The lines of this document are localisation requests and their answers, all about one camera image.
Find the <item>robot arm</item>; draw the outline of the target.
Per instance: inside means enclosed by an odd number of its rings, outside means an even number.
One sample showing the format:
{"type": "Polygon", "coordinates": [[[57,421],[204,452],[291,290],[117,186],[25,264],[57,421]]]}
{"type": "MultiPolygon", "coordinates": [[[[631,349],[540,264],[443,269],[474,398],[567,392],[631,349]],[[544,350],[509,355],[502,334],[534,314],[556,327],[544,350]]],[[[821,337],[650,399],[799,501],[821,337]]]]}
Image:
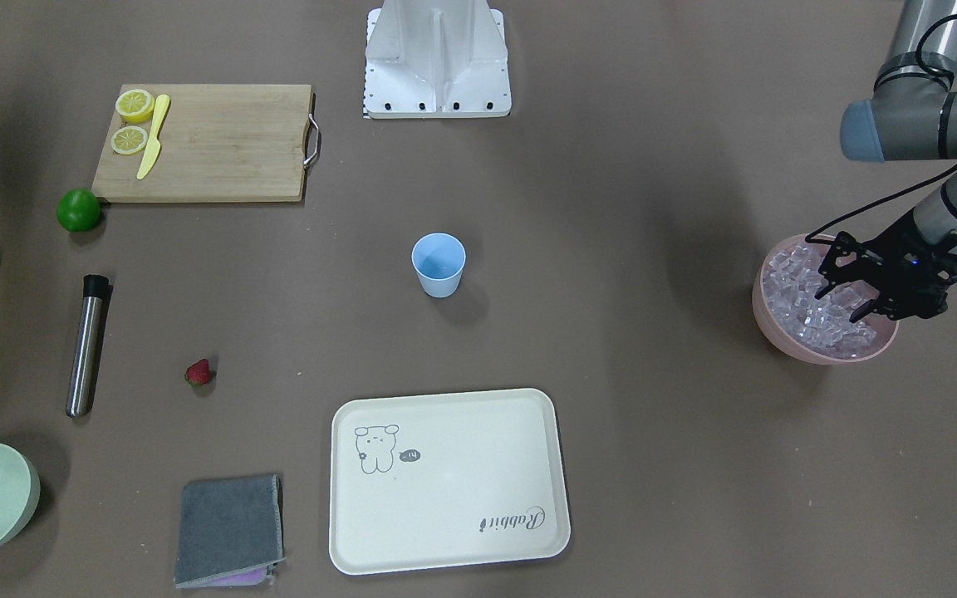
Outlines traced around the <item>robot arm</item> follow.
{"type": "Polygon", "coordinates": [[[878,314],[922,319],[945,313],[957,283],[957,1],[908,1],[869,99],[851,103],[840,125],[851,160],[950,159],[927,180],[931,193],[870,241],[840,232],[819,268],[824,297],[865,282],[875,296],[851,321],[878,314]]]}

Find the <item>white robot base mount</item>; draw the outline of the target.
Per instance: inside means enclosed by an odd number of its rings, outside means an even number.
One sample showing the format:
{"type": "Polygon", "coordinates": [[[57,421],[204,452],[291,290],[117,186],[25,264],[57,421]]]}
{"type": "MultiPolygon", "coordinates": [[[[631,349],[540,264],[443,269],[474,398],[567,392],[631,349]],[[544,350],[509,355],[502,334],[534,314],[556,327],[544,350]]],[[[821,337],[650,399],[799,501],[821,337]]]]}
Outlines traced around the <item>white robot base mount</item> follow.
{"type": "Polygon", "coordinates": [[[512,112],[505,19],[486,1],[385,1],[367,14],[366,42],[364,117],[512,112]]]}

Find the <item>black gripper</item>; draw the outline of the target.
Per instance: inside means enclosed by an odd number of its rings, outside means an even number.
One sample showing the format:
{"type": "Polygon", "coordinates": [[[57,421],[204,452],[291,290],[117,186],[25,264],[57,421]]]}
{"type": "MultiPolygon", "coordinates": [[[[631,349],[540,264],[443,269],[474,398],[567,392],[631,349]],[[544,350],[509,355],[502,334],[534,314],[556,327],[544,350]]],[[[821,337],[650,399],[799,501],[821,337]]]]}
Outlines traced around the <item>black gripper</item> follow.
{"type": "Polygon", "coordinates": [[[947,295],[957,283],[957,228],[950,228],[937,241],[926,241],[914,216],[897,219],[885,232],[859,242],[839,232],[828,243],[819,265],[823,287],[814,299],[821,300],[840,285],[866,282],[877,295],[855,307],[848,321],[871,316],[889,321],[907,317],[930,319],[947,311],[947,295]]]}

